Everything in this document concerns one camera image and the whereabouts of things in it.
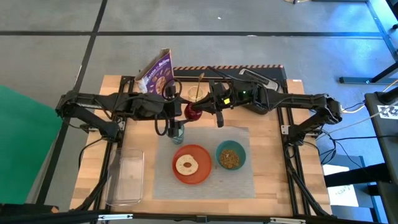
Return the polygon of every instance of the clear cup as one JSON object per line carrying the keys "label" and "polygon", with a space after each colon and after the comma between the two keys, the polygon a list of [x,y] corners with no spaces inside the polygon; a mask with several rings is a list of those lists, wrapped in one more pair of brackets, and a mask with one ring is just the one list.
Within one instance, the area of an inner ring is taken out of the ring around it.
{"label": "clear cup", "polygon": [[184,141],[184,125],[178,130],[178,136],[170,138],[174,144],[181,144]]}
{"label": "clear cup", "polygon": [[191,88],[188,89],[188,97],[189,97],[190,101],[196,102],[203,98],[203,90],[199,87],[199,91],[198,91],[198,86],[191,86]]}

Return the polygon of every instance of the cloth mat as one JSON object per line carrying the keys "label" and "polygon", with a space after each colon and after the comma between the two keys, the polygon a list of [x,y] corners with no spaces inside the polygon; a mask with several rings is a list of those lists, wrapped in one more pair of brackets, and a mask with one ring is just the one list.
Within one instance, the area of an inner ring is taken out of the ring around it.
{"label": "cloth mat", "polygon": [[[217,164],[215,154],[219,144],[226,140],[239,142],[246,151],[246,162],[238,170],[226,170]],[[180,182],[173,173],[174,154],[182,146],[197,144],[212,158],[209,177],[199,185]],[[254,198],[249,131],[247,128],[185,128],[184,142],[175,145],[167,136],[159,137],[155,163],[154,199],[224,199]]]}

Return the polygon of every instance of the gray floor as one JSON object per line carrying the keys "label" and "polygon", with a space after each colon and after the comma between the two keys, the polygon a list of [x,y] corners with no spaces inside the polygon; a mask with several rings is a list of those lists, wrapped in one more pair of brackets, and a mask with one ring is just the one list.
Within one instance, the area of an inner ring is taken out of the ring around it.
{"label": "gray floor", "polygon": [[[3,0],[0,30],[92,30],[100,4],[101,0]],[[385,29],[397,22],[383,0],[372,4]],[[309,1],[293,6],[283,0],[113,0],[100,30],[378,31],[363,3]],[[73,87],[87,42],[87,37],[0,37],[0,84],[54,107]],[[135,75],[163,47],[172,49],[175,66],[283,64],[288,78],[303,80],[307,93],[329,93],[343,106],[384,87],[341,85],[338,77],[372,77],[394,62],[380,38],[98,37],[81,91],[98,93],[103,75]],[[366,110],[345,114],[342,123],[326,130],[367,116]],[[373,134],[371,123],[363,122],[334,137]],[[68,210],[85,140],[85,133],[68,130],[47,204]],[[332,147],[327,139],[318,145],[322,151]],[[349,154],[364,156],[367,165],[383,161],[374,139],[343,145]]]}

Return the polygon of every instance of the yellow and black tape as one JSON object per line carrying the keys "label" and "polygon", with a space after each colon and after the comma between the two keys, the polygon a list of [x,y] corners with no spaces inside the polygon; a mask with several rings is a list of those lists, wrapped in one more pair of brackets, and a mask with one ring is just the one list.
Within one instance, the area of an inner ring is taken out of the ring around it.
{"label": "yellow and black tape", "polygon": [[[283,65],[219,65],[216,69],[241,69],[241,68],[283,68]],[[174,70],[205,70],[207,66],[174,67]]]}

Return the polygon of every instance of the wooden tabletop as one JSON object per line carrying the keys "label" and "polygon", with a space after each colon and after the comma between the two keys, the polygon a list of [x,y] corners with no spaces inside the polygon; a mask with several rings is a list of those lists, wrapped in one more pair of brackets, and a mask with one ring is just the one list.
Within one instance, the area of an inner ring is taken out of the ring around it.
{"label": "wooden tabletop", "polygon": [[[101,95],[118,92],[121,76],[106,75]],[[188,99],[188,89],[196,83],[184,82],[182,97]],[[208,85],[201,85],[204,92]],[[288,80],[290,93],[303,93],[301,80]],[[102,111],[95,112],[106,119]],[[309,117],[308,110],[293,109],[295,123]],[[251,162],[256,197],[223,200],[156,200],[153,198],[155,177],[155,155],[158,136],[153,121],[133,121],[128,119],[123,148],[142,149],[145,155],[143,199],[132,207],[115,208],[115,212],[173,213],[173,214],[212,214],[212,215],[262,215],[292,216],[289,186],[284,156],[280,140],[279,122],[276,110],[259,115],[245,108],[223,110],[224,125],[249,128]],[[187,127],[217,127],[215,115],[203,113],[199,121],[187,123]],[[99,133],[90,133],[87,144],[99,139]],[[106,142],[100,141],[86,149],[81,163],[70,208],[76,208],[90,194],[98,182]],[[300,147],[305,183],[322,208],[331,214],[328,192],[323,179],[323,171],[317,150],[310,145]],[[300,190],[297,186],[298,209],[303,213]]]}

